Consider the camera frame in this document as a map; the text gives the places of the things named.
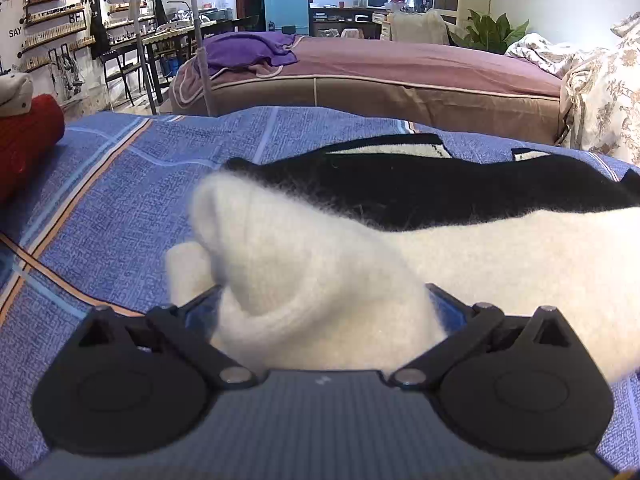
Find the green potted plant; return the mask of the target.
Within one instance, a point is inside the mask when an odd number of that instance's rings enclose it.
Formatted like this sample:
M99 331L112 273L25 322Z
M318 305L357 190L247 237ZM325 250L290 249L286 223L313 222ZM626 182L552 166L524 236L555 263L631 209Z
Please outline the green potted plant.
M520 41L527 32L529 21L513 27L506 16L501 14L496 20L488 14L478 14L469 10L471 24L466 26L466 34L460 36L450 32L455 46L472 50L504 55L512 44Z

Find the dark wooden desk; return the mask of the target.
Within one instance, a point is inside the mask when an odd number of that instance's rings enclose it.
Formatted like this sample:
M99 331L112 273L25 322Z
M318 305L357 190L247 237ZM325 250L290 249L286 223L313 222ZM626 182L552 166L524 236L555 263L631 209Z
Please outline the dark wooden desk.
M155 105L162 105L165 101L163 91L169 86L168 82L161 82L158 74L158 62L161 58L175 55L178 66L181 66L195 53L195 28L193 25L167 29L163 32L154 32L141 37L142 52L138 51L136 38L130 38L121 42L116 42L111 46L111 50L100 56L100 61L106 65L108 61L115 60L118 63L118 72L105 76L106 82L111 82L114 78L123 76L127 78L130 72L136 70L148 71L149 81L143 81L148 89L149 99ZM133 66L123 66L120 60L129 52L137 53L137 62Z

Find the cream cushioned chair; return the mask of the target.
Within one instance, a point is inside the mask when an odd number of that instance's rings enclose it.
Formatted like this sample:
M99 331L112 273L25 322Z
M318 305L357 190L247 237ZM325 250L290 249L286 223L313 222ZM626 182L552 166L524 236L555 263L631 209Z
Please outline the cream cushioned chair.
M435 10L394 12L390 16L392 40L404 44L449 44L446 22Z

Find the wall shelves with bottles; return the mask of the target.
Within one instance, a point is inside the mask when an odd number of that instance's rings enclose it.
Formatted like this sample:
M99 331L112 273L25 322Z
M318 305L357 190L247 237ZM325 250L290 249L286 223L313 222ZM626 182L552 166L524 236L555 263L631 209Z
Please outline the wall shelves with bottles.
M146 34L157 29L154 3L139 0L139 22ZM1 0L1 11L12 18L6 32L17 42L6 59L27 73L97 44L116 48L134 34L129 0Z

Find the floral beige duvet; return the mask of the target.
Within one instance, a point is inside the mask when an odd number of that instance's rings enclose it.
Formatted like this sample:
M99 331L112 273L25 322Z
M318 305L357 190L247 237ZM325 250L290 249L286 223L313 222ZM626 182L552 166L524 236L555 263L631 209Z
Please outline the floral beige duvet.
M639 14L614 25L618 43L580 50L528 34L506 55L536 65L561 81L564 126L556 141L564 148L639 163Z

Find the white polka dot garment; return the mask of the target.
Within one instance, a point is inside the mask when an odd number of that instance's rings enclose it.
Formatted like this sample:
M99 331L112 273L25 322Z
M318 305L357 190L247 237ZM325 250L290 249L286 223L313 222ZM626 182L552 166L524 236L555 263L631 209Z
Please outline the white polka dot garment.
M32 107L34 84L23 73L6 73L0 76L0 117L27 114Z

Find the purple towel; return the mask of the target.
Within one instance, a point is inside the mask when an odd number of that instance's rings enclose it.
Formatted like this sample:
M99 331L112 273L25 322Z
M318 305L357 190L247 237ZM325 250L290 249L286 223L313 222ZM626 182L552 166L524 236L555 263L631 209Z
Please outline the purple towel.
M294 49L302 39L302 36L283 32L225 32L208 37L203 46L209 75L254 65L278 68L295 64Z

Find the white and black fuzzy sweater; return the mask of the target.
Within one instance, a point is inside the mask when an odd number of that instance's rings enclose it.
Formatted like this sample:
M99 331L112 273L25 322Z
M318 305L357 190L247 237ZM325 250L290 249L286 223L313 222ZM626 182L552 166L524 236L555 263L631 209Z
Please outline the white and black fuzzy sweater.
M391 373L449 334L428 286L567 318L609 382L639 368L639 176L527 152L479 164L434 136L228 160L166 255L169 297L207 289L210 342L254 370Z

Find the low black tv shelf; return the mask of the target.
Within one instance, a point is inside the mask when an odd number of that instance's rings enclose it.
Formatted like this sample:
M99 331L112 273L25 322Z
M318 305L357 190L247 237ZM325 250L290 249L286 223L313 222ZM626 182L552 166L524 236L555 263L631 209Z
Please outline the low black tv shelf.
M388 10L366 8L365 6L311 6L309 8L309 35L326 36L330 29L339 34L345 28L358 28L364 39L380 39L382 24Z

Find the blue plaid bed sheet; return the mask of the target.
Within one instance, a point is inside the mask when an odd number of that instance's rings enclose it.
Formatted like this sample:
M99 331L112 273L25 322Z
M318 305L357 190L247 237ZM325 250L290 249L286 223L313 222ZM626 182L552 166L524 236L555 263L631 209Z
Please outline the blue plaid bed sheet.
M30 397L89 299L143 312L168 299L164 255L187 240L202 177L239 157L268 164L419 126L326 108L219 118L99 113L71 122L1 209L1 458L23 472L47 448Z

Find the red folded garment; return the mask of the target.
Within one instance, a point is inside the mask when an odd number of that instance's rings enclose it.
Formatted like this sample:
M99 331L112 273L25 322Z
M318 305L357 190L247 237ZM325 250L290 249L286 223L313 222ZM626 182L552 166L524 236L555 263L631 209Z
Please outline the red folded garment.
M1 119L1 203L35 177L65 132L62 108L50 94L36 96L27 114Z

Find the mauve covered bed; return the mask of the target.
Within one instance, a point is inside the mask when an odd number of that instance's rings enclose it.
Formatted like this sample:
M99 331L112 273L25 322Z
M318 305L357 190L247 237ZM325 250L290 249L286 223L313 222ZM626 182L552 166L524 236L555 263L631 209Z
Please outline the mauve covered bed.
M207 104L196 62L168 90L176 114L221 116L255 106L318 106L555 144L564 128L561 81L518 58L443 44L304 37L296 62L214 70Z

